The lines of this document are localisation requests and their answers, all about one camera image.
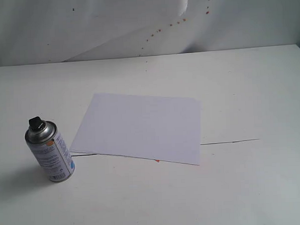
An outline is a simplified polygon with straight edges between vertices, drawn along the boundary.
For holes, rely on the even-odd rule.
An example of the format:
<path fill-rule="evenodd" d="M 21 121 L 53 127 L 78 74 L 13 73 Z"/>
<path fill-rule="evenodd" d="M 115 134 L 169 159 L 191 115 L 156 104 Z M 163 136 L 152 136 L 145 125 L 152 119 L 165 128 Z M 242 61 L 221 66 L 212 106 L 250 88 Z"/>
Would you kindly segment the white backdrop sheet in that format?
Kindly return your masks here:
<path fill-rule="evenodd" d="M 0 0 L 0 66 L 300 46 L 300 0 Z"/>

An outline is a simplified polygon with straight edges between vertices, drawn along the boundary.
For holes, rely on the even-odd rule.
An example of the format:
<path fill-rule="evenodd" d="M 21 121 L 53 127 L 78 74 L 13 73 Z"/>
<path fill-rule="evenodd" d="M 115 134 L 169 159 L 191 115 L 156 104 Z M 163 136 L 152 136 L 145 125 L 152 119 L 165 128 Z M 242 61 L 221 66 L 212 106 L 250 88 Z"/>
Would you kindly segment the silver spray can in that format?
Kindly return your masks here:
<path fill-rule="evenodd" d="M 51 182 L 62 182 L 72 176 L 75 163 L 54 122 L 40 117 L 28 121 L 24 138 L 41 168 Z"/>

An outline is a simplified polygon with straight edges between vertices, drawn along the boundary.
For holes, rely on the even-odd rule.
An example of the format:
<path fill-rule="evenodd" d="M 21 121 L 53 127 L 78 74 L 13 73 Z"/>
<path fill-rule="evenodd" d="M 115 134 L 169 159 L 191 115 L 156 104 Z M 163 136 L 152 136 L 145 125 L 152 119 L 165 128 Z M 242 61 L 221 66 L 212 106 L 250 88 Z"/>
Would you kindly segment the white paper sheet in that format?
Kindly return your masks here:
<path fill-rule="evenodd" d="M 193 98 L 98 93 L 70 150 L 199 165 L 200 142 Z"/>

